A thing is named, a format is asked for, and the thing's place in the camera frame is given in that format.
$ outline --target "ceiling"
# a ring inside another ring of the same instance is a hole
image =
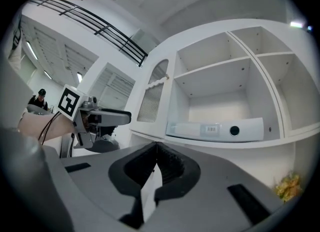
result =
[[[286,0],[116,0],[147,17],[169,36],[205,23],[256,18],[286,22]]]
[[[68,84],[77,87],[77,73],[84,76],[98,59],[94,53],[62,35],[57,35],[50,28],[33,23],[25,16],[22,16],[21,29],[26,55],[37,68],[45,70],[52,80],[61,86]],[[26,41],[31,43],[38,61],[27,48]],[[104,108],[124,109],[133,86],[132,81],[124,79],[113,67],[107,66],[90,95],[96,96],[99,105]]]

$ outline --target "shelf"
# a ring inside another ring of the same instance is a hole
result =
[[[187,71],[247,56],[243,48],[226,33],[193,43],[178,52]]]
[[[275,102],[256,64],[249,57],[236,58],[175,77],[168,121],[214,124],[263,118],[263,140],[274,140],[280,138]]]
[[[293,53],[270,53],[258,59],[278,92],[288,131],[320,122],[320,95],[305,66]]]
[[[243,28],[232,33],[256,55],[291,52],[285,43],[261,26]]]

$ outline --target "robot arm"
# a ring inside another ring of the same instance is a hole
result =
[[[101,108],[96,97],[88,96],[67,84],[63,88],[57,109],[72,121],[78,140],[76,149],[92,148],[97,139],[110,131],[108,128],[114,129],[131,122],[130,112]]]

